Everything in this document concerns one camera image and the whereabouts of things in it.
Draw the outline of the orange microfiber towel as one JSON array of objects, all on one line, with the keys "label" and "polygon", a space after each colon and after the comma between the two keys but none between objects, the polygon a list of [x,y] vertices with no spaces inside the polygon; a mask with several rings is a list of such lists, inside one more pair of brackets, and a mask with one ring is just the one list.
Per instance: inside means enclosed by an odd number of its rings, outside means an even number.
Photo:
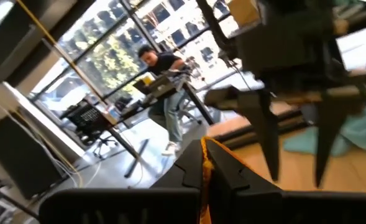
[{"label": "orange microfiber towel", "polygon": [[199,214],[199,224],[211,224],[211,216],[209,211],[209,186],[212,177],[212,172],[214,170],[213,163],[211,162],[208,155],[207,141],[212,141],[220,146],[224,151],[230,154],[234,159],[238,160],[248,169],[252,170],[251,166],[248,165],[244,160],[234,154],[227,146],[220,143],[219,141],[211,138],[209,136],[203,136],[200,139],[201,149],[202,149],[202,187],[201,187],[201,209]]}]

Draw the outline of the black metal table frame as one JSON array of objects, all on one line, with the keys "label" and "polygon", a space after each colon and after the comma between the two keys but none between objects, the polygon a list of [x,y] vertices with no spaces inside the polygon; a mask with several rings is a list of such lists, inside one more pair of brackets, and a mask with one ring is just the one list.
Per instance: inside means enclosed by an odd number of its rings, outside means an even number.
[{"label": "black metal table frame", "polygon": [[[288,134],[309,126],[303,113],[299,109],[282,112],[277,115],[277,118],[279,135]],[[251,124],[246,124],[241,128],[237,128],[225,134],[218,134],[214,138],[231,150],[258,143],[258,137]]]}]

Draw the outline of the person's shoe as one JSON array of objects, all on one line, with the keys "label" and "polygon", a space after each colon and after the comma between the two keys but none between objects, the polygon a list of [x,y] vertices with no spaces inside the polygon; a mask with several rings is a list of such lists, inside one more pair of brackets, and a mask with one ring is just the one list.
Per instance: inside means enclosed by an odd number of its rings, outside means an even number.
[{"label": "person's shoe", "polygon": [[163,156],[172,156],[179,152],[181,149],[180,143],[170,141],[166,148],[162,151]]}]

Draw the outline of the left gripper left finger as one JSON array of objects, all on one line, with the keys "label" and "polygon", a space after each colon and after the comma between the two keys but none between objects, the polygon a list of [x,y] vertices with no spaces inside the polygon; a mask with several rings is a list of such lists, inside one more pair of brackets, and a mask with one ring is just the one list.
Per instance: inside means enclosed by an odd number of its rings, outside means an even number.
[{"label": "left gripper left finger", "polygon": [[39,207],[40,224],[199,224],[202,151],[192,141],[148,188],[66,189]]}]

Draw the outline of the small teal microfiber towel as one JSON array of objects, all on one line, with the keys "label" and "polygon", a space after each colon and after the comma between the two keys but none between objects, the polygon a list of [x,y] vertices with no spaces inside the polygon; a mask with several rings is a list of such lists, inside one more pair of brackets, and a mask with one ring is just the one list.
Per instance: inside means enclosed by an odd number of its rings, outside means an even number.
[{"label": "small teal microfiber towel", "polygon": [[[318,129],[315,126],[306,128],[304,132],[288,137],[283,148],[288,152],[315,154],[318,140]],[[351,116],[341,127],[331,149],[334,157],[343,156],[352,147],[366,151],[366,107],[360,116]]]}]

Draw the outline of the black mesh office chair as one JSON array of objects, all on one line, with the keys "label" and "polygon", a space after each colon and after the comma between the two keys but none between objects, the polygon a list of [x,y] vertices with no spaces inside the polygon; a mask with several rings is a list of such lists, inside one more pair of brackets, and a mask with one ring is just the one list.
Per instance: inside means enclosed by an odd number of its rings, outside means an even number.
[{"label": "black mesh office chair", "polygon": [[99,159],[104,159],[101,155],[102,146],[109,145],[109,142],[115,140],[103,139],[101,135],[103,132],[108,131],[111,127],[110,121],[104,117],[103,113],[92,105],[88,100],[82,99],[75,105],[71,105],[60,115],[60,119],[68,119],[73,123],[75,128],[75,134],[79,137],[81,143],[85,146],[92,146],[96,144],[96,148],[93,150],[93,156]]}]

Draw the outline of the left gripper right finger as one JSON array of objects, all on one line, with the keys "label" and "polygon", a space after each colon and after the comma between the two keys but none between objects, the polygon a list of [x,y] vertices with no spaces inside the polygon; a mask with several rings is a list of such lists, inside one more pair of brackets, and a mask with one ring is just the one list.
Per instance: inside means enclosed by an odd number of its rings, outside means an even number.
[{"label": "left gripper right finger", "polygon": [[207,141],[213,224],[366,224],[366,193],[283,190]]}]

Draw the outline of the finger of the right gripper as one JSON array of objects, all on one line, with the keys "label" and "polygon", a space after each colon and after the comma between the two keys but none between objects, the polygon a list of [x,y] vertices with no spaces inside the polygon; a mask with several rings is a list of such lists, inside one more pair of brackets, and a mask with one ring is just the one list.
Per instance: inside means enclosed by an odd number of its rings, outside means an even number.
[{"label": "finger of the right gripper", "polygon": [[315,163],[316,187],[321,186],[329,155],[336,136],[350,110],[348,96],[326,97],[316,103],[318,111],[318,142]]},{"label": "finger of the right gripper", "polygon": [[278,119],[270,110],[270,93],[266,90],[242,91],[237,111],[245,116],[256,133],[272,180],[279,176]]}]

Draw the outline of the person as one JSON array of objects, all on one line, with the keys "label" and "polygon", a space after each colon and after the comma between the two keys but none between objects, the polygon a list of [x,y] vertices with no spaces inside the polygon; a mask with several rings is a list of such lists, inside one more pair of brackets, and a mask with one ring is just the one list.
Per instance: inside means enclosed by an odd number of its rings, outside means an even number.
[{"label": "person", "polygon": [[[169,70],[187,70],[185,61],[173,53],[157,53],[151,46],[143,45],[137,51],[138,57],[147,65],[147,70],[156,77]],[[181,130],[178,109],[185,96],[184,90],[178,91],[168,98],[157,100],[149,109],[149,118],[159,126],[167,130],[168,142],[182,143],[183,133]]]}]

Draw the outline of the black leaning panel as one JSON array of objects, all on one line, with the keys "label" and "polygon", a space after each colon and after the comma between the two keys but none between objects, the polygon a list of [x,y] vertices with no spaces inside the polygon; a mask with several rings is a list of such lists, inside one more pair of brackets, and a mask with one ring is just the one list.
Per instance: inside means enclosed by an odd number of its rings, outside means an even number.
[{"label": "black leaning panel", "polygon": [[26,199],[62,179],[43,147],[10,118],[0,120],[0,164]]}]

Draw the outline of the grey laptop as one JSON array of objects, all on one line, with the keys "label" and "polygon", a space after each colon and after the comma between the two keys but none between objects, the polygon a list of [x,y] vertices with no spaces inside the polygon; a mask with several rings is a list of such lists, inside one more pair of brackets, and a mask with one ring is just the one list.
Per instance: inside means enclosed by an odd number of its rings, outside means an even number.
[{"label": "grey laptop", "polygon": [[178,91],[176,89],[176,85],[169,77],[161,76],[154,78],[150,75],[146,76],[149,76],[152,79],[152,83],[150,85],[145,85],[145,83],[142,81],[143,78],[133,84],[133,87],[138,89],[145,96],[152,96],[156,99],[159,99],[173,95]]}]

